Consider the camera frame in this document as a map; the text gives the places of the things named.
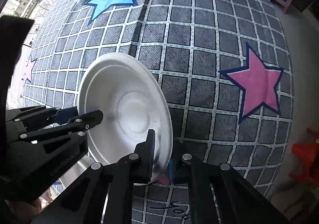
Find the person's left hand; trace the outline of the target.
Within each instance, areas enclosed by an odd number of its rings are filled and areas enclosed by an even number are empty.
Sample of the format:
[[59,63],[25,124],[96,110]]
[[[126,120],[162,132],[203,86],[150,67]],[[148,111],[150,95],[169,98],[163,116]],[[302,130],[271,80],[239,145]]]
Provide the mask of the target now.
[[40,198],[30,203],[21,201],[5,201],[14,215],[14,223],[31,223],[41,213],[42,204]]

